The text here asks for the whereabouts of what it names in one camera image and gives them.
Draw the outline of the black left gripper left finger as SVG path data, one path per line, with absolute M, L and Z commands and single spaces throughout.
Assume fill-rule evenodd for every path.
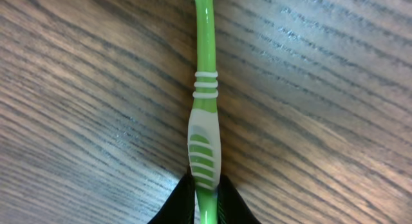
M 193 224 L 194 211 L 194 179 L 186 173 L 148 224 Z

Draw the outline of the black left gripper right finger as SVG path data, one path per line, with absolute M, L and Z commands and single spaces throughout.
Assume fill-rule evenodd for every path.
M 218 224 L 261 224 L 226 175 L 218 186 Z

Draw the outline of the green toothbrush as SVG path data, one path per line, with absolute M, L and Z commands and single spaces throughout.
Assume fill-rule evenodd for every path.
M 197 25 L 197 70 L 188 123 L 188 157 L 201 224 L 218 222 L 221 140 L 218 121 L 218 71 L 213 0 L 194 0 Z

